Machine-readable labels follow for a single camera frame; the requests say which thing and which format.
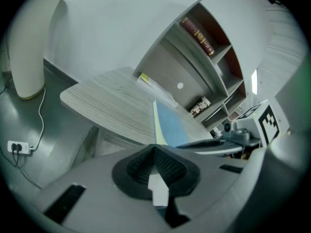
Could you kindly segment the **yellow and white book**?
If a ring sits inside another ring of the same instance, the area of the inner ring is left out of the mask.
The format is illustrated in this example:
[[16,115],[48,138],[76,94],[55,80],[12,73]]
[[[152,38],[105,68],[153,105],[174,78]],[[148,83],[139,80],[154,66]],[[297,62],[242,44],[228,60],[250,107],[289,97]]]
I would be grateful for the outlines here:
[[149,76],[144,73],[141,73],[137,82],[149,90],[154,95],[157,95],[162,100],[166,101],[172,107],[176,108],[178,106],[178,102],[174,100],[171,93],[166,91],[163,87],[161,87],[158,83],[152,80]]

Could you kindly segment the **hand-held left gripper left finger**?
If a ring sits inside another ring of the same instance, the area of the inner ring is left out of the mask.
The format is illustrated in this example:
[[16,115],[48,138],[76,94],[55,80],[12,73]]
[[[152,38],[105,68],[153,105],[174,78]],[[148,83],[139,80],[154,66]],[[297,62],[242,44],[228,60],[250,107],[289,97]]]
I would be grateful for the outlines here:
[[113,166],[143,146],[93,158],[45,186],[33,200],[40,212],[72,185],[85,188],[62,226],[78,233],[167,233],[170,225],[150,200],[138,200],[120,191],[112,179]]

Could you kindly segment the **long ceiling light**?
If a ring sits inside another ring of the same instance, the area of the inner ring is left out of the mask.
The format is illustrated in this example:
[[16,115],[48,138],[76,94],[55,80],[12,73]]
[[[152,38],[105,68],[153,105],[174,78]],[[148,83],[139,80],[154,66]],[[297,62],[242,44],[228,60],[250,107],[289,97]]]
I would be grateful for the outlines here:
[[252,85],[252,93],[257,95],[258,94],[258,71],[255,69],[251,76],[251,85]]

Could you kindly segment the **white round pillar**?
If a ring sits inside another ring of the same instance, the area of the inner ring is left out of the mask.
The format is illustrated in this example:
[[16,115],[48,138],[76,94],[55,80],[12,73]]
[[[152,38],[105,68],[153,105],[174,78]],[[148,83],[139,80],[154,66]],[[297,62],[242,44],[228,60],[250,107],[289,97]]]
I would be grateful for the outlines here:
[[26,0],[8,32],[8,54],[17,95],[28,100],[44,88],[43,55],[49,25],[60,0]]

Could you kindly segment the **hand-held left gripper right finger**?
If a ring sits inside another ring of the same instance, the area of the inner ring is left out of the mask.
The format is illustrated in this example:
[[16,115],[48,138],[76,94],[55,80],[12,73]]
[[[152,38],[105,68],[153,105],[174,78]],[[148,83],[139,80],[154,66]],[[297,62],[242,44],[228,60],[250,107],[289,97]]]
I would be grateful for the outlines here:
[[154,146],[154,164],[168,187],[165,215],[154,229],[229,229],[242,205],[233,188],[245,161]]

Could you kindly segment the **grey wooden shelf unit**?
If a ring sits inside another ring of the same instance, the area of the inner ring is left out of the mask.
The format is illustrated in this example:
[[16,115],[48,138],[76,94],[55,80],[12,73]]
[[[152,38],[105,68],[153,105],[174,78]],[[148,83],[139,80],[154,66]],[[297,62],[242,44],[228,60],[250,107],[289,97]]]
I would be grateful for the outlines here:
[[[208,56],[199,43],[179,24],[188,17],[214,48]],[[242,69],[235,50],[222,26],[197,1],[161,34],[134,71],[146,74],[180,106],[189,110],[201,97],[211,105],[194,118],[212,130],[231,118],[246,98]]]

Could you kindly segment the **white red patterned cup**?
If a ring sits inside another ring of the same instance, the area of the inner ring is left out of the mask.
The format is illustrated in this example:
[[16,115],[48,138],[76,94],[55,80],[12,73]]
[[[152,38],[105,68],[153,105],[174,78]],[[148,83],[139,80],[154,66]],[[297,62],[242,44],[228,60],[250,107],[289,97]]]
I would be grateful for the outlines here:
[[206,97],[201,97],[198,102],[189,110],[192,117],[197,117],[211,105],[211,102]]

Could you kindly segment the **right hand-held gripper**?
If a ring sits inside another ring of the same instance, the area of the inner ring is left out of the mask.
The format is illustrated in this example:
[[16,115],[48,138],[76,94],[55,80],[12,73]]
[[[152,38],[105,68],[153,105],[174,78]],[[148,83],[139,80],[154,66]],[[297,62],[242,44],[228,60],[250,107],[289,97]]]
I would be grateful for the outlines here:
[[268,146],[280,134],[277,118],[265,100],[226,123],[221,139],[208,139],[177,146],[200,155],[224,155]]

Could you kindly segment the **blue-covered notebook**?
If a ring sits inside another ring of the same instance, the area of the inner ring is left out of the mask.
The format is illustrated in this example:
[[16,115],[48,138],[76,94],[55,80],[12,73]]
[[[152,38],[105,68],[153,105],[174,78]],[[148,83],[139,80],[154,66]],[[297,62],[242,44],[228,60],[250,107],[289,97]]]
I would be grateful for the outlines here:
[[[179,116],[159,101],[153,102],[155,143],[177,147],[189,142],[189,137]],[[154,167],[149,176],[148,189],[152,192],[152,203],[156,208],[168,206],[169,189]]]

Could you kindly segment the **white power strip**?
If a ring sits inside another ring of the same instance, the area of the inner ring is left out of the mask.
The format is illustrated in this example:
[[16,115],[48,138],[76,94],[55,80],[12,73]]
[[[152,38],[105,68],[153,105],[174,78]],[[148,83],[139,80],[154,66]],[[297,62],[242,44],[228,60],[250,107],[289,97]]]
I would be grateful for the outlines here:
[[23,154],[23,155],[31,154],[29,144],[26,142],[8,141],[7,150],[8,152],[12,152],[14,154]]

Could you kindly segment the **red hardcover book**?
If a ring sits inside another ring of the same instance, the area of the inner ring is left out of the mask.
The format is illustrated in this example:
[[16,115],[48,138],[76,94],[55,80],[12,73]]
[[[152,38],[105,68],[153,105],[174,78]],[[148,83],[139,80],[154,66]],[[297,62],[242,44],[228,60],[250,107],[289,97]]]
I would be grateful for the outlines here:
[[179,24],[199,43],[208,56],[214,54],[214,48],[210,42],[188,17],[181,19]]

